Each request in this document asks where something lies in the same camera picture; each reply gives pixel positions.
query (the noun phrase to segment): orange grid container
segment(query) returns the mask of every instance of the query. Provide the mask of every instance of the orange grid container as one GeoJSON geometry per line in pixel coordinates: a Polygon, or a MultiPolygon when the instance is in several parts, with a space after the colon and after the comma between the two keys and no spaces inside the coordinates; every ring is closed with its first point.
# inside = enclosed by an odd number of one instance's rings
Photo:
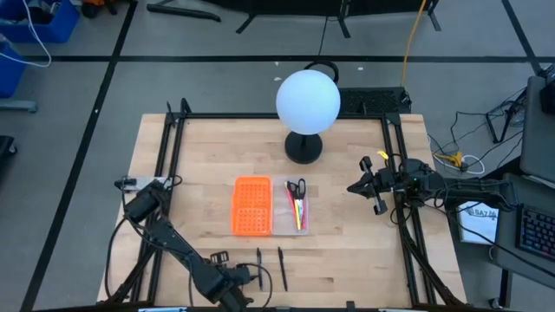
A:
{"type": "Polygon", "coordinates": [[[271,234],[271,179],[239,177],[232,203],[232,232],[239,236],[271,234]]]}

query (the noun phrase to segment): blue bin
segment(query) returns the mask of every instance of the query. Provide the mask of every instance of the blue bin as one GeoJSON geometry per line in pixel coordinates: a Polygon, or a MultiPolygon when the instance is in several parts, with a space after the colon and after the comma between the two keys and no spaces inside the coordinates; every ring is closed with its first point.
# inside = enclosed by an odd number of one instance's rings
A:
{"type": "MultiPolygon", "coordinates": [[[[0,41],[0,52],[21,60],[16,51],[6,41],[0,41]]],[[[25,64],[14,62],[0,55],[0,98],[9,98],[16,92],[17,84],[25,70],[25,64]]]]}
{"type": "MultiPolygon", "coordinates": [[[[79,12],[71,4],[69,0],[43,0],[45,3],[52,4],[54,2],[61,2],[62,4],[55,13],[52,22],[48,25],[34,24],[35,31],[42,42],[66,42],[77,21],[79,20],[79,12]]],[[[23,0],[3,0],[0,1],[0,18],[5,20],[13,20],[18,16],[27,15],[23,0]]],[[[8,40],[12,42],[34,42],[35,37],[29,30],[27,23],[21,25],[0,24],[0,34],[3,34],[8,40]]]]}

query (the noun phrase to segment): white lamp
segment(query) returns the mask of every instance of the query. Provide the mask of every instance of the white lamp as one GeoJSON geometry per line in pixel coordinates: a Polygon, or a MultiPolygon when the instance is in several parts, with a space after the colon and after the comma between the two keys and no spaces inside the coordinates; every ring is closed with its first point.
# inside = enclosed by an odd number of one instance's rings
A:
{"type": "Polygon", "coordinates": [[[322,152],[318,135],[336,120],[340,107],[339,89],[324,73],[305,69],[287,77],[277,91],[279,119],[291,133],[285,153],[298,164],[309,164],[322,152]]]}

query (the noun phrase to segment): wooden tabletop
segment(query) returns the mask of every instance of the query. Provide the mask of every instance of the wooden tabletop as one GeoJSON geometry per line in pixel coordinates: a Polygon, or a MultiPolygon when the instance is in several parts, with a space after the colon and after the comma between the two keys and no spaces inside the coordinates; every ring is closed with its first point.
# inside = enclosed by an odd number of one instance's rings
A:
{"type": "MultiPolygon", "coordinates": [[[[160,146],[163,114],[145,114],[140,124],[130,176],[152,176],[160,146]]],[[[408,156],[434,165],[421,115],[402,115],[408,156]]],[[[390,128],[396,150],[395,130],[390,128]]],[[[346,187],[362,175],[358,161],[368,155],[373,170],[384,167],[376,152],[384,150],[378,120],[337,120],[324,133],[323,153],[310,165],[297,165],[284,153],[288,130],[279,120],[186,120],[177,174],[183,183],[173,192],[170,220],[203,257],[228,250],[232,263],[255,263],[256,248],[271,273],[274,291],[270,306],[359,308],[410,307],[399,232],[389,212],[376,216],[373,201],[348,193],[346,187]],[[235,237],[231,232],[233,184],[244,175],[291,175],[309,184],[310,233],[305,237],[235,237]],[[278,250],[284,251],[289,291],[284,291],[278,250]]],[[[173,145],[170,138],[166,158],[173,145]]],[[[383,196],[389,209],[394,204],[383,196]]],[[[443,282],[465,301],[459,266],[445,216],[421,208],[421,223],[429,262],[443,282]]],[[[109,284],[112,292],[133,268],[140,238],[124,224],[114,241],[109,284]]],[[[426,301],[421,273],[415,265],[422,302],[426,301]]],[[[142,298],[146,297],[150,268],[146,270],[142,298]]],[[[157,305],[189,305],[188,272],[171,255],[162,259],[157,305]]],[[[254,281],[245,286],[253,307],[268,296],[254,281]]],[[[104,289],[99,300],[106,297],[104,289]]],[[[196,290],[195,306],[211,305],[196,290]]]]}

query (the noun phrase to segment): black lamp stand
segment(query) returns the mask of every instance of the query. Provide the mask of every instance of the black lamp stand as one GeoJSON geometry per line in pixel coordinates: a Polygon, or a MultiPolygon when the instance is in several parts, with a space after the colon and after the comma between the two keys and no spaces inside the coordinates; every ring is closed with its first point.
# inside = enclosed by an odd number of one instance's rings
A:
{"type": "Polygon", "coordinates": [[[285,139],[287,157],[298,164],[309,164],[322,153],[322,139],[318,134],[303,135],[291,132],[285,139]]]}

